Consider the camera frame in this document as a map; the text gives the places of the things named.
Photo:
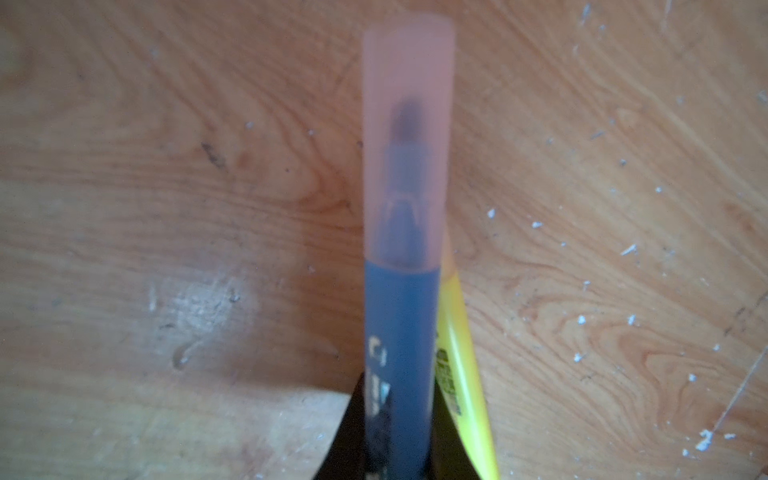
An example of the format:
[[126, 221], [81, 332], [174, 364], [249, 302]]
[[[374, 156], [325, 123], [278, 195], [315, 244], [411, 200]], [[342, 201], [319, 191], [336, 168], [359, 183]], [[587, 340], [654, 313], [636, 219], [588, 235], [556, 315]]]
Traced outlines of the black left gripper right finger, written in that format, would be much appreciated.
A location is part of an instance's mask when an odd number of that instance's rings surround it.
[[433, 397], [429, 478], [434, 480], [480, 479], [438, 384], [435, 384]]

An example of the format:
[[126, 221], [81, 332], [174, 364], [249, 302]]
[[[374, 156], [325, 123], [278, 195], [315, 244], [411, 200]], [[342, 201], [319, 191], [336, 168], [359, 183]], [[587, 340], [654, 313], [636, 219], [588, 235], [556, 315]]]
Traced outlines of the blue marker pen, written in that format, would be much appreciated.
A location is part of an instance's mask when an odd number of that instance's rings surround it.
[[432, 422], [439, 268], [365, 260], [365, 473], [422, 479]]

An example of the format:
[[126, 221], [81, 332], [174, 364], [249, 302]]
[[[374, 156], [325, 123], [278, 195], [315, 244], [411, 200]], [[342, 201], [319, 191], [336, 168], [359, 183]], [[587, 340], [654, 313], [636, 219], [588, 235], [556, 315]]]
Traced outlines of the yellow highlighter pen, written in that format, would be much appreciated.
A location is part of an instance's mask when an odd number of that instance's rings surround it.
[[500, 477], [470, 322], [448, 233], [443, 235], [436, 379], [461, 449], [479, 479]]

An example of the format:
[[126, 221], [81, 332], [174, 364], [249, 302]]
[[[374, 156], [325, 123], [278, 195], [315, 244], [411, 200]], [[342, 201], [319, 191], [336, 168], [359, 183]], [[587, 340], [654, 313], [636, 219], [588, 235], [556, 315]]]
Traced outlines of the clear pen cap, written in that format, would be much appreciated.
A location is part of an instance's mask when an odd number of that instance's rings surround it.
[[407, 272], [440, 266], [456, 31], [409, 13], [363, 36], [365, 258]]

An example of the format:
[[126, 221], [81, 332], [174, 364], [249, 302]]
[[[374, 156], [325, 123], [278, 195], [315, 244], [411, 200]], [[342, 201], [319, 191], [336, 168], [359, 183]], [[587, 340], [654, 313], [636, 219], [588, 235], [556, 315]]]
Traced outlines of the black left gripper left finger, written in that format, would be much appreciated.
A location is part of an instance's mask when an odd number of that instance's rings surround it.
[[355, 385], [328, 453], [314, 480], [363, 480], [365, 478], [365, 401], [361, 375]]

